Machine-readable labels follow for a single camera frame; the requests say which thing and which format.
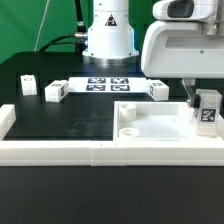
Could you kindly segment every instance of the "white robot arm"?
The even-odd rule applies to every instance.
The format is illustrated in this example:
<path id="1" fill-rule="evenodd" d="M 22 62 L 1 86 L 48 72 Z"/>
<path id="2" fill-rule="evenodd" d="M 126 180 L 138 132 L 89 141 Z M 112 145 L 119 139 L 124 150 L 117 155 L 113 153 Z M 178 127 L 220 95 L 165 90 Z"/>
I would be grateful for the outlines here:
<path id="1" fill-rule="evenodd" d="M 224 79 L 224 0 L 163 0 L 146 33 L 141 68 L 150 78 L 182 78 L 199 135 L 214 135 L 222 95 L 196 92 L 196 78 Z"/>

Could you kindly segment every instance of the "black table surface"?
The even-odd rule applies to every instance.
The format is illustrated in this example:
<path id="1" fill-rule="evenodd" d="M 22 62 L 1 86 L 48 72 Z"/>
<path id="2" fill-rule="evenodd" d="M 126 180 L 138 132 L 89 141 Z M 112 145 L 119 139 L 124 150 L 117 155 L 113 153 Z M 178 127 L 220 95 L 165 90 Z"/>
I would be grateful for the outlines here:
<path id="1" fill-rule="evenodd" d="M 22 96 L 24 74 L 37 78 L 37 96 Z M 6 140 L 112 140 L 113 102 L 149 96 L 69 94 L 56 104 L 45 102 L 44 87 L 71 76 L 127 75 L 144 77 L 139 65 L 111 69 L 73 53 L 12 56 L 0 65 L 0 104 L 15 104 L 17 115 Z M 220 224 L 223 189 L 223 167 L 0 167 L 0 223 Z"/>

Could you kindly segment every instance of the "white tray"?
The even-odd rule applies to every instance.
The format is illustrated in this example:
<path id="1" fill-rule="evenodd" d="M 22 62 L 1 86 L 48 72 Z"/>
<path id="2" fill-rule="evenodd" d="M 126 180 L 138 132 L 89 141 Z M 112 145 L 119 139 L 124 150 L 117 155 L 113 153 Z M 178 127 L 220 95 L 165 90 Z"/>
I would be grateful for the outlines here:
<path id="1" fill-rule="evenodd" d="M 122 121 L 119 114 L 119 106 L 124 104 L 136 105 L 136 119 Z M 137 129 L 140 135 L 128 138 L 132 141 L 211 141 L 223 142 L 224 121 L 219 117 L 217 135 L 213 137 L 198 136 L 192 122 L 178 117 L 180 106 L 186 103 L 180 102 L 115 102 L 114 109 L 114 141 L 127 141 L 127 138 L 119 137 L 119 131 L 123 128 Z"/>

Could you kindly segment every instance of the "green backdrop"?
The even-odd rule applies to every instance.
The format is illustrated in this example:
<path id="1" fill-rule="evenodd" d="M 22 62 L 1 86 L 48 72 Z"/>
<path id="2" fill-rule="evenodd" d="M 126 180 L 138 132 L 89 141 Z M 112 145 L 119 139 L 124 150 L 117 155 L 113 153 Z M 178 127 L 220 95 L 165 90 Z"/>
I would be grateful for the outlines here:
<path id="1" fill-rule="evenodd" d="M 0 63 L 17 52 L 34 51 L 46 3 L 47 0 L 0 0 Z M 129 0 L 129 3 L 129 21 L 135 29 L 135 47 L 141 51 L 145 32 L 154 21 L 154 2 Z M 93 0 L 81 0 L 81 4 L 85 24 L 89 27 L 92 24 Z M 74 0 L 50 0 L 38 49 L 58 36 L 75 31 Z M 49 50 L 74 51 L 74 47 L 63 45 Z"/>

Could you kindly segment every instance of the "white block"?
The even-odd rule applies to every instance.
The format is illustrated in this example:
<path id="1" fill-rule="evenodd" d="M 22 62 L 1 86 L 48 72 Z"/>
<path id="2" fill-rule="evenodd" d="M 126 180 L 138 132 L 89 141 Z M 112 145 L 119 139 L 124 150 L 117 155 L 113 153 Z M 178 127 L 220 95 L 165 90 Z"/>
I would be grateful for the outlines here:
<path id="1" fill-rule="evenodd" d="M 15 106 L 3 105 L 0 108 L 0 140 L 3 140 L 16 120 Z"/>
<path id="2" fill-rule="evenodd" d="M 60 102 L 68 94 L 69 83 L 66 80 L 55 80 L 45 88 L 45 99 L 48 102 Z"/>
<path id="3" fill-rule="evenodd" d="M 160 80 L 147 80 L 147 93 L 155 101 L 168 100 L 169 87 Z"/>
<path id="4" fill-rule="evenodd" d="M 197 89 L 201 97 L 200 108 L 193 120 L 198 135 L 216 136 L 222 95 L 216 90 Z"/>
<path id="5" fill-rule="evenodd" d="M 37 86 L 34 75 L 21 76 L 23 95 L 37 95 Z"/>

